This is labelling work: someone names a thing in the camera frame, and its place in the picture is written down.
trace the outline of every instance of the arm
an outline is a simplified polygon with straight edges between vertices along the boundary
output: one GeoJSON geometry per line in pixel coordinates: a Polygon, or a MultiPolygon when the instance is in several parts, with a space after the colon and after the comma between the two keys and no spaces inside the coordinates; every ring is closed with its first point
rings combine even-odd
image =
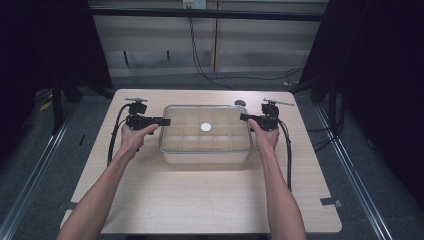
{"type": "Polygon", "coordinates": [[[272,239],[306,239],[302,215],[292,193],[288,189],[275,155],[278,129],[266,132],[252,120],[248,120],[256,134],[256,146],[263,164],[267,213],[272,239]]]}
{"type": "Polygon", "coordinates": [[[88,190],[57,236],[57,239],[97,239],[109,215],[119,182],[137,149],[144,144],[144,137],[156,130],[157,124],[140,131],[122,127],[121,147],[111,163],[88,190]]]}

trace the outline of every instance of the light wood surface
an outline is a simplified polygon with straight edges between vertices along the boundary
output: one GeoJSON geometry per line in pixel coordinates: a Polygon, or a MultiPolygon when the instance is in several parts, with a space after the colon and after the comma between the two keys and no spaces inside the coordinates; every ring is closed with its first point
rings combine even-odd
{"type": "MultiPolygon", "coordinates": [[[[145,116],[163,116],[171,104],[231,105],[244,100],[250,114],[261,115],[263,98],[296,104],[290,93],[254,91],[119,90],[111,103],[78,186],[78,202],[106,168],[111,132],[126,97],[148,99],[145,116]]],[[[338,232],[341,222],[297,105],[278,105],[292,141],[292,188],[307,232],[338,232]]],[[[130,162],[120,183],[103,233],[220,234],[269,232],[262,165],[254,147],[243,164],[168,164],[159,150],[160,130],[130,162]]],[[[120,145],[118,134],[115,151],[120,145]]],[[[284,135],[277,158],[286,176],[284,135]]],[[[63,221],[69,216],[67,211],[63,221]]]]}

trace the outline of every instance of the clear plastic container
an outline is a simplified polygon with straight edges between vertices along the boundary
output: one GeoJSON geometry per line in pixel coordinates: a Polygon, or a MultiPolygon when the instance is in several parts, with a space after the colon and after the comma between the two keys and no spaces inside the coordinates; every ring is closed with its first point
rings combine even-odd
{"type": "Polygon", "coordinates": [[[241,106],[170,105],[160,149],[169,163],[243,163],[252,148],[241,106]]]}

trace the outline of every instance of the hand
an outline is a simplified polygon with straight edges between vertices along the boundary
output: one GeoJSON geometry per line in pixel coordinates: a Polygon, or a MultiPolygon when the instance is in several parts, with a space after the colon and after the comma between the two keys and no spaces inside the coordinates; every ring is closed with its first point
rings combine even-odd
{"type": "Polygon", "coordinates": [[[127,124],[124,124],[121,128],[121,149],[125,149],[130,154],[130,159],[133,159],[137,150],[144,145],[144,137],[158,127],[159,125],[152,124],[141,130],[132,130],[127,124]]]}
{"type": "Polygon", "coordinates": [[[259,149],[260,158],[263,159],[263,154],[275,154],[275,148],[277,147],[278,143],[278,136],[280,135],[279,129],[277,128],[267,132],[262,130],[255,120],[249,119],[247,122],[253,131],[255,131],[256,146],[259,149]]]}

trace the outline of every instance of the forearm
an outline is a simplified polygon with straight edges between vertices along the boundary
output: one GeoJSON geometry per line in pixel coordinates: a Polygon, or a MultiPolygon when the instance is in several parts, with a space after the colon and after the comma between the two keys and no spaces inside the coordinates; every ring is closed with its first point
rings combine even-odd
{"type": "Polygon", "coordinates": [[[299,207],[288,189],[274,151],[262,154],[268,221],[273,239],[306,239],[299,207]]]}
{"type": "Polygon", "coordinates": [[[57,239],[97,239],[109,215],[128,158],[123,150],[115,155],[69,216],[57,239]]]}

